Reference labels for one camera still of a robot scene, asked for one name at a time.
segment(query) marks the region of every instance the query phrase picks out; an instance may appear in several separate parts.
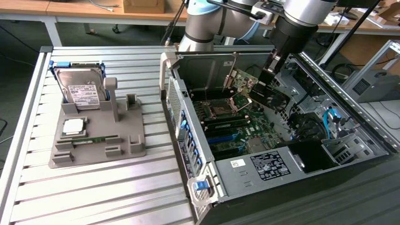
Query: motherboard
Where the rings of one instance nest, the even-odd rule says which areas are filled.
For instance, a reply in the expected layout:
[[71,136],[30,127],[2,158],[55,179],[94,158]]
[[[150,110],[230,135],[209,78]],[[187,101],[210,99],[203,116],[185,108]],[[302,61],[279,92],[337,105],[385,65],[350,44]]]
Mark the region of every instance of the motherboard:
[[205,94],[203,100],[193,101],[215,160],[273,149],[282,141],[263,114],[263,107],[247,97],[255,81],[253,76],[239,73],[231,80],[230,97]]

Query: hard drive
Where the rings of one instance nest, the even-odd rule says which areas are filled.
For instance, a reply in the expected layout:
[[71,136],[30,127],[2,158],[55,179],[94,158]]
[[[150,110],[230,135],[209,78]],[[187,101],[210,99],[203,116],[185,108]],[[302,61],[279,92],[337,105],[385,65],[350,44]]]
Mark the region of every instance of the hard drive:
[[99,64],[57,63],[53,75],[58,82],[65,103],[74,103],[79,110],[98,109],[99,101],[109,99],[103,89],[103,66]]

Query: wooden desk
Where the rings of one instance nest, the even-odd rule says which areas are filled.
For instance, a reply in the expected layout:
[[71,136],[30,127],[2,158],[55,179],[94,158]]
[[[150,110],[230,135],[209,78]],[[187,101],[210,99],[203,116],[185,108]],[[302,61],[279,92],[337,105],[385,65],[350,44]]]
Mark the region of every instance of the wooden desk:
[[[123,13],[121,7],[121,0],[95,0],[99,5],[119,5],[118,8],[111,8],[113,12],[95,7],[87,0],[74,0],[73,2],[50,2],[46,8],[47,15],[61,16],[82,16],[82,17],[101,17],[101,18],[125,18],[142,20],[165,20],[170,21],[179,8],[179,0],[165,0],[165,13],[146,14],[146,13]],[[179,21],[187,18],[186,9],[181,12]]]
[[49,0],[0,0],[0,13],[45,15]]

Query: floor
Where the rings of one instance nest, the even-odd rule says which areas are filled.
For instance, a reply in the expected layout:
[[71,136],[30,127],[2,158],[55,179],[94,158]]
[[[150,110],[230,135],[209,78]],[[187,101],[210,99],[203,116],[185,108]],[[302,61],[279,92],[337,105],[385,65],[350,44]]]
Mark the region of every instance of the floor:
[[[37,51],[41,46],[50,45],[43,23],[41,22],[10,22],[0,20],[0,26],[3,27],[26,45]],[[119,34],[110,30],[111,24],[90,24],[94,34],[87,35],[83,32],[79,23],[58,23],[58,33],[63,46],[118,46],[118,45],[158,45],[162,36],[163,27],[159,26],[134,26],[119,25]],[[183,27],[174,29],[171,41],[178,42],[183,33]],[[262,36],[259,30],[250,40],[251,45],[269,45],[270,42]],[[214,44],[221,43],[221,37],[214,38]],[[319,51],[319,46],[311,39],[306,45],[305,52],[311,58],[319,52],[322,55],[325,48]],[[27,64],[10,61],[6,57],[34,64],[37,53],[26,48],[7,33],[0,30],[0,118],[6,120],[7,126],[0,137],[0,141],[13,135],[17,125],[19,110],[23,103],[25,93],[29,86],[33,67]],[[345,58],[338,55],[330,64],[346,62]],[[10,140],[0,144],[0,159],[5,160]]]

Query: metal slats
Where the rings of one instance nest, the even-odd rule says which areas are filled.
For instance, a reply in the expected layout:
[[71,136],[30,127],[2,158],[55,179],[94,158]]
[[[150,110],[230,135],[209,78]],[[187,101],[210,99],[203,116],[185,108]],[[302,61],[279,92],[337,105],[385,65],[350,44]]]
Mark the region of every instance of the metal slats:
[[118,79],[117,98],[126,93],[137,94],[147,154],[99,164],[47,168],[61,100],[59,88],[47,72],[43,86],[38,88],[41,96],[9,222],[17,225],[191,225],[158,96],[159,53],[173,48],[66,49],[57,48],[50,60],[95,62],[101,59],[107,76]]

